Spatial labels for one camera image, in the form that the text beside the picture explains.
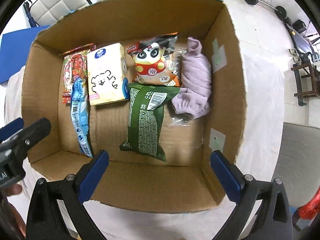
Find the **blue mat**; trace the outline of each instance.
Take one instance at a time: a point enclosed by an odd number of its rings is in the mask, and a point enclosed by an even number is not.
[[[0,84],[9,80],[27,62],[31,43],[37,34],[49,26],[39,26],[6,33],[0,47]]]

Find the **screw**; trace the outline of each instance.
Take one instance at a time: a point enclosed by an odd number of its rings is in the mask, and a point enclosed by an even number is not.
[[[252,175],[250,175],[250,174],[246,174],[246,175],[244,176],[244,178],[245,178],[247,181],[252,181],[252,180],[253,180],[253,177],[252,177]]]
[[[40,179],[38,179],[37,183],[38,183],[39,185],[41,185],[42,183],[44,183],[44,181],[45,181],[44,178],[40,178]]]
[[[282,180],[281,180],[281,179],[279,179],[279,178],[275,178],[275,182],[276,182],[276,184],[279,184],[279,185],[281,185],[281,184],[282,184]]]
[[[66,179],[67,179],[68,181],[74,180],[74,178],[75,178],[75,175],[74,175],[74,174],[69,174],[69,175],[66,176]]]

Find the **blue snack wrapper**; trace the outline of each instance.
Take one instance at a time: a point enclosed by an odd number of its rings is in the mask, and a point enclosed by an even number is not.
[[[81,153],[92,158],[92,152],[87,139],[88,122],[88,94],[85,79],[80,77],[74,81],[71,91],[71,119],[76,130]]]

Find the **lavender fabric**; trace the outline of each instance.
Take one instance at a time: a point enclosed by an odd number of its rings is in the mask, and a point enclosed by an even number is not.
[[[210,111],[211,65],[201,54],[200,41],[189,37],[187,46],[187,52],[182,57],[182,86],[179,94],[172,99],[172,106],[176,114],[196,119]]]

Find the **cable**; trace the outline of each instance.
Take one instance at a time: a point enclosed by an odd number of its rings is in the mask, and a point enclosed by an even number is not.
[[[309,29],[310,23],[311,23],[311,20],[309,20],[308,27],[307,27],[307,29],[306,29],[306,32],[305,32],[304,35],[303,35],[304,38],[306,37],[306,34],[307,34],[308,29]]]

